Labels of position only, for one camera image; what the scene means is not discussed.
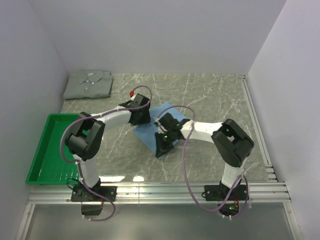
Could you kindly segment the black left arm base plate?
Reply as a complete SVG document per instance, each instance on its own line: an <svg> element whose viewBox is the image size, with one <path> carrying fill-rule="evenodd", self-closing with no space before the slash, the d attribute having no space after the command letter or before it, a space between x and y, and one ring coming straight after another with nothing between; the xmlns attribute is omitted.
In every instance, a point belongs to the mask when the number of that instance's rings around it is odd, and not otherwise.
<svg viewBox="0 0 320 240"><path fill-rule="evenodd" d="M112 203L116 200L116 186L101 186L101 181L88 190L78 179L69 178L66 185L72 190L70 201L81 203L81 214L84 217L98 217L103 210L105 198Z"/></svg>

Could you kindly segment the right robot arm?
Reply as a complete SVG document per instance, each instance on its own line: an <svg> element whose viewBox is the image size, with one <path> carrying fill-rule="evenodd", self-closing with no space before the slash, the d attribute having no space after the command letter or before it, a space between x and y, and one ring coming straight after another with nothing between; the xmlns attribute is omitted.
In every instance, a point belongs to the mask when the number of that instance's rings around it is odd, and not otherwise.
<svg viewBox="0 0 320 240"><path fill-rule="evenodd" d="M174 148L174 142L178 140L189 139L212 143L225 162L222 179L213 196L219 200L231 200L238 194L234 182L242 174L243 163L255 144L233 119L217 123L198 122L188 118L179 121L170 113L166 113L155 121L155 125L157 158L170 152Z"/></svg>

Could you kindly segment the light blue long sleeve shirt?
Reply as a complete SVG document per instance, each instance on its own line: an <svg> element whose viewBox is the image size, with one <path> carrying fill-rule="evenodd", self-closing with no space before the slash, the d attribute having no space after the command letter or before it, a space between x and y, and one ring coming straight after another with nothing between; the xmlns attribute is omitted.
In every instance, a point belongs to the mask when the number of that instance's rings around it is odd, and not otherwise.
<svg viewBox="0 0 320 240"><path fill-rule="evenodd" d="M168 109L172 105L168 102L163 103L162 105L155 106L150 108L150 123L138 125L133 131L135 135L151 150L153 154L156 155L156 137L155 133L158 132L158 127L155 125L155 120L161 112ZM187 117L180 113L176 108L171 108L165 113L170 113L174 119L181 121Z"/></svg>

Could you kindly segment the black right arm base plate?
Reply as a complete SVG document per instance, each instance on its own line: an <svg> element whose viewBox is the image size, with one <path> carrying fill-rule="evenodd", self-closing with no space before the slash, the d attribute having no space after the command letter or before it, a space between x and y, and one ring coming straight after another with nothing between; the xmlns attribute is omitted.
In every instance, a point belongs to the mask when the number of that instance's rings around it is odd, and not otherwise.
<svg viewBox="0 0 320 240"><path fill-rule="evenodd" d="M229 192L229 188L223 184L219 185L205 185L204 192L201 194L207 202L223 201ZM234 217L241 212L240 201L245 204L249 200L249 190L245 185L238 184L228 197L230 203L225 203L218 211L222 216Z"/></svg>

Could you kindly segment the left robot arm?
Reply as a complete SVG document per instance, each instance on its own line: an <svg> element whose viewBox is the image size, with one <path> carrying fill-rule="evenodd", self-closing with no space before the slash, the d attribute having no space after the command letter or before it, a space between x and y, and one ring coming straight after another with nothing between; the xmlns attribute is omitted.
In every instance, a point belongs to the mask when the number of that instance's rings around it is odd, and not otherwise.
<svg viewBox="0 0 320 240"><path fill-rule="evenodd" d="M101 186L98 175L96 157L104 133L119 125L138 126L149 123L150 103L148 97L131 92L129 101L112 110L97 114L79 113L75 122L67 128L64 144L74 157L79 173L78 184L72 190L73 202L91 202L106 196L107 191Z"/></svg>

